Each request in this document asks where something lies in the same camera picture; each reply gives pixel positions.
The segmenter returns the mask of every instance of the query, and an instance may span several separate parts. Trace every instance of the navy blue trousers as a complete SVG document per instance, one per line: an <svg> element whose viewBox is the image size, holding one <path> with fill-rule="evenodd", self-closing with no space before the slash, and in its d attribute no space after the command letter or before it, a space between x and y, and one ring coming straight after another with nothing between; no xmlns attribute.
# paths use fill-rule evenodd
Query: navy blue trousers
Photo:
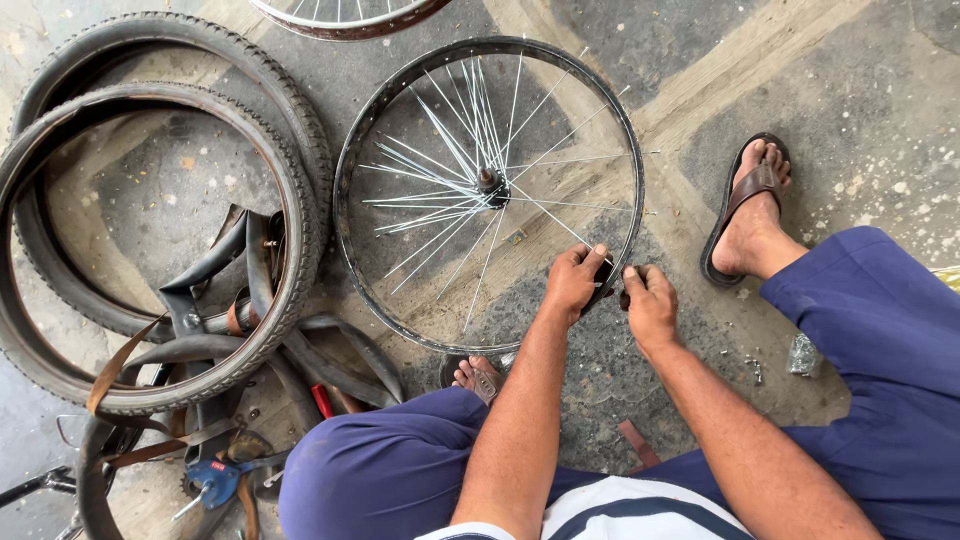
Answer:
<svg viewBox="0 0 960 540"><path fill-rule="evenodd" d="M760 294L852 393L846 418L784 431L888 540L960 538L960 295L869 227L831 236ZM453 387L321 423L287 461L286 537L410 540L445 527L486 416L478 397ZM558 467L550 502L605 476ZM726 505L700 451L636 477Z"/></svg>

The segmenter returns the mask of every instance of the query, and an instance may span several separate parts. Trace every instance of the flip-flop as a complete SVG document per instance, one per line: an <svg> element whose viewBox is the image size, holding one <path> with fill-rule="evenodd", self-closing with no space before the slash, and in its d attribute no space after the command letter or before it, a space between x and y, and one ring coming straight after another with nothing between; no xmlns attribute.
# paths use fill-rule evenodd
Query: flip-flop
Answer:
<svg viewBox="0 0 960 540"><path fill-rule="evenodd" d="M713 266L713 250L716 249L717 242L720 241L720 236L723 234L723 231L727 229L727 226L730 225L733 213L740 208L740 205L754 195L769 192L774 196L774 200L777 201L777 208L780 210L780 214L783 214L783 205L781 202L783 198L783 184L780 183L780 179L777 178L777 174L773 171L773 168L770 166L770 163L767 162L766 158L762 158L760 165L747 173L747 176L743 177L736 185L736 189L733 189L733 176L736 175L736 171L740 169L743 152L750 143L759 138L763 139L764 142L776 144L777 149L783 154L783 160L790 161L790 151L787 150L786 144L776 135L766 132L761 132L750 137L750 139L740 147L740 151L736 153L733 164L730 166L730 174L727 175L727 188L725 191L727 196L724 197L723 207L720 209L720 216L717 219L717 224L713 227L713 232L710 233L707 239L707 245L704 246L703 254L700 255L701 273L716 285L730 287L742 282L744 278L744 276L724 274Z"/></svg>
<svg viewBox="0 0 960 540"><path fill-rule="evenodd" d="M453 385L456 380L453 378L453 374L460 369L462 360L469 361L469 356L447 355L444 357L444 362L440 365L441 388L448 388ZM490 405L493 398L500 393L500 388L503 388L503 381L505 380L499 373L487 373L477 368L473 368L473 378L476 380L476 384L473 385L473 393L487 405Z"/></svg>

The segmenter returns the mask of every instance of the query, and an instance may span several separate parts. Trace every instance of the white shirt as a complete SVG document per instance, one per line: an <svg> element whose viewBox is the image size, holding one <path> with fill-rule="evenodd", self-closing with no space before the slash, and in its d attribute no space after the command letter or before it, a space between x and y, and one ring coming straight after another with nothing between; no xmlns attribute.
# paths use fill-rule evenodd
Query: white shirt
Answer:
<svg viewBox="0 0 960 540"><path fill-rule="evenodd" d="M543 513L540 540L750 540L730 512L680 486L609 477L568 491ZM417 540L515 540L487 523L462 523Z"/></svg>

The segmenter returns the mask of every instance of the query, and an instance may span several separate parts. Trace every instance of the man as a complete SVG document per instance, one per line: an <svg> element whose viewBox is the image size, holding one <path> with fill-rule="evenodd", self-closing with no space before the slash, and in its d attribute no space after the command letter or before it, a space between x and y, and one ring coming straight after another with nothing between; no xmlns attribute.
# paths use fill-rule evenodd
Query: man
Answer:
<svg viewBox="0 0 960 540"><path fill-rule="evenodd" d="M580 244L553 265L502 388L472 357L454 387L307 434L280 494L286 536L960 538L960 297L877 229L835 234L809 253L791 240L779 224L789 159L768 135L735 162L705 274L767 280L763 297L850 388L848 417L778 429L684 348L663 273L628 265L637 347L702 450L630 479L557 467L566 333L607 251Z"/></svg>

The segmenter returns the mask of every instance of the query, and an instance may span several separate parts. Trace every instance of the foot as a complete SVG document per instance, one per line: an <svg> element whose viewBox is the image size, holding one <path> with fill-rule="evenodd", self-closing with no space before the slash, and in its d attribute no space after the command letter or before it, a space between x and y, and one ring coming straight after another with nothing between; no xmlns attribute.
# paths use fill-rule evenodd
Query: foot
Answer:
<svg viewBox="0 0 960 540"><path fill-rule="evenodd" d="M783 153L776 144L764 143L762 139L750 143L743 151L740 168L733 175L733 186L736 187L763 159L770 163L783 186L790 186L790 162L783 160ZM771 245L784 240L796 245L780 228L780 211L773 194L760 193L745 201L733 214L713 250L713 266L731 276L769 278L772 274L764 275L769 274L770 266L764 258L771 254Z"/></svg>
<svg viewBox="0 0 960 540"><path fill-rule="evenodd" d="M499 372L493 368L490 361L485 356L471 356L469 361L460 360L460 369L453 372L453 386L463 386L467 390L473 390L476 387L476 377L473 375L473 368L480 371L499 375Z"/></svg>

